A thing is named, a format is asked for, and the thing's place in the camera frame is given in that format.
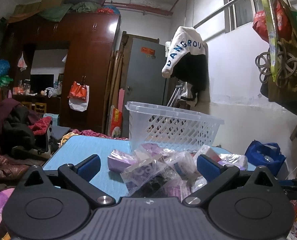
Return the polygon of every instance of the brown wooden wardrobe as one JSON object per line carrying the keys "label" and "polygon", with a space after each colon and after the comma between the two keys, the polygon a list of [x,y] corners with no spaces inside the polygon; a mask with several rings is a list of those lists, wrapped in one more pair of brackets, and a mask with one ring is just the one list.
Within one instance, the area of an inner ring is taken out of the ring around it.
{"label": "brown wooden wardrobe", "polygon": [[[60,125],[79,130],[102,131],[103,105],[111,52],[115,48],[120,15],[68,13],[58,22],[40,16],[8,25],[0,49],[0,59],[10,62],[9,75],[14,86],[19,80],[30,79],[36,49],[69,49],[64,70],[60,102]],[[27,69],[17,67],[22,52]],[[90,86],[85,112],[70,109],[67,95],[74,81]]]}

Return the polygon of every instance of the red door sticker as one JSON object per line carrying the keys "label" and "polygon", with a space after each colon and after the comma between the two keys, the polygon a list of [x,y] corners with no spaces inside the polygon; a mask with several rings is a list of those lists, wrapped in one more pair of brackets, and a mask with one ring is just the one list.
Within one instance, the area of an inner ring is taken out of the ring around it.
{"label": "red door sticker", "polygon": [[152,56],[155,55],[155,50],[154,49],[150,49],[150,48],[142,47],[141,48],[141,52],[143,52],[145,54],[148,54],[148,55],[152,55]]}

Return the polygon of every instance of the coiled gray rope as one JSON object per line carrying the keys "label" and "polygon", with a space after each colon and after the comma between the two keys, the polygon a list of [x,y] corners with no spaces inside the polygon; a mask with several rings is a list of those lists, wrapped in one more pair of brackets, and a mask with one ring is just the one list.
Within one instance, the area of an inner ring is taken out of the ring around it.
{"label": "coiled gray rope", "polygon": [[[277,61],[279,63],[279,69],[276,74],[275,83],[278,87],[282,88],[288,84],[289,79],[297,74],[297,58],[292,54],[286,52],[285,46],[278,41],[279,45]],[[255,58],[255,64],[260,71],[259,80],[266,84],[268,82],[268,77],[272,75],[271,72],[271,56],[268,52],[263,52]]]}

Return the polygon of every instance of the gray door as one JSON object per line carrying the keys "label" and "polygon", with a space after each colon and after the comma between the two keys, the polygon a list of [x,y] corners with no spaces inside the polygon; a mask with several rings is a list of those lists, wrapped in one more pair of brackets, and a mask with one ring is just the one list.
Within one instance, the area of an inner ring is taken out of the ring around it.
{"label": "gray door", "polygon": [[[165,65],[165,46],[133,39],[127,72],[124,105],[128,101],[163,105],[166,79],[162,77]],[[129,136],[129,111],[123,106],[122,137]]]}

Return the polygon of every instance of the cardboard box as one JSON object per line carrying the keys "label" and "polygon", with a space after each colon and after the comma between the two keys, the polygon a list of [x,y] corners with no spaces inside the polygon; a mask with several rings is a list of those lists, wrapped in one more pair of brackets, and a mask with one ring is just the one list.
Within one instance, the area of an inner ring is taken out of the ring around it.
{"label": "cardboard box", "polygon": [[37,11],[40,5],[41,5],[40,2],[30,3],[30,4],[18,4],[15,7],[13,15]]}
{"label": "cardboard box", "polygon": [[56,6],[60,6],[64,4],[66,0],[42,0],[41,5],[40,5],[40,10],[48,9],[48,8],[53,8]]}

